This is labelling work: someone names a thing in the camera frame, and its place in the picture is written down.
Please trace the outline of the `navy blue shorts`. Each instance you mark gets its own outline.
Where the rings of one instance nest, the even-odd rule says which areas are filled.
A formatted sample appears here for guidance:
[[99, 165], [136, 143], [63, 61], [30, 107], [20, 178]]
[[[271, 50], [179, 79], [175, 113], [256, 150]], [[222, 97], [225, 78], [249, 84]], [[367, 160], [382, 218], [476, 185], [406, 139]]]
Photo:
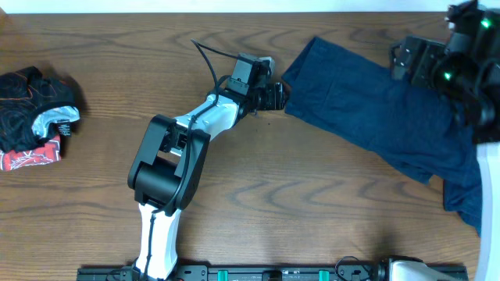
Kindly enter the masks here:
[[432, 90], [393, 80], [389, 69], [314, 37], [282, 76], [286, 112], [378, 154], [404, 175], [479, 185], [472, 130]]

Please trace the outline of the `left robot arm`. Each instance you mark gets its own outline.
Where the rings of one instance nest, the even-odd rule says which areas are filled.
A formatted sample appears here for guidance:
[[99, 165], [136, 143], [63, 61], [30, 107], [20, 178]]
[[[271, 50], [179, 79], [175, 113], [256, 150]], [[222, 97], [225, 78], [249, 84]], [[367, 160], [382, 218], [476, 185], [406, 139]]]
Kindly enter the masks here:
[[152, 118], [127, 178], [142, 222], [134, 279], [167, 280], [172, 276], [178, 259], [180, 214], [198, 188], [209, 143], [248, 113], [281, 110], [285, 103], [281, 83], [254, 87], [244, 96], [216, 87], [187, 114]]

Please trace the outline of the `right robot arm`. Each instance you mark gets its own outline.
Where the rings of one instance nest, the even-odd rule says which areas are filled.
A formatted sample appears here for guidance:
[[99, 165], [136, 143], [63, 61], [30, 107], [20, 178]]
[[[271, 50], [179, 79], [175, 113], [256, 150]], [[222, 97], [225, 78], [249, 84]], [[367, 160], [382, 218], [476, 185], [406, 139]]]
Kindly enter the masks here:
[[473, 142], [482, 183], [480, 256], [476, 278], [499, 278], [499, 11], [477, 1], [450, 5], [446, 43], [408, 36], [390, 48], [395, 80], [457, 101]]

